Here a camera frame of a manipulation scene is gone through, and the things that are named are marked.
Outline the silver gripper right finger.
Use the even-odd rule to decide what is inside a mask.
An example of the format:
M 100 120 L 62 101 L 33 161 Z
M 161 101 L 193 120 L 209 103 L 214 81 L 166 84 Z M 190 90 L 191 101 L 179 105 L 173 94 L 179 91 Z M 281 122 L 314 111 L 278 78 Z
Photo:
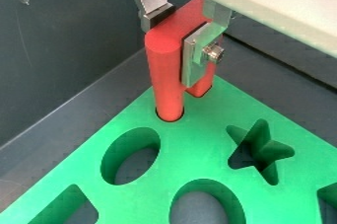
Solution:
M 210 22 L 202 22 L 182 40 L 181 83 L 185 87 L 201 79 L 207 64 L 217 64 L 223 57 L 218 40 L 227 29 L 231 10 L 213 0 L 203 0 L 202 16 Z

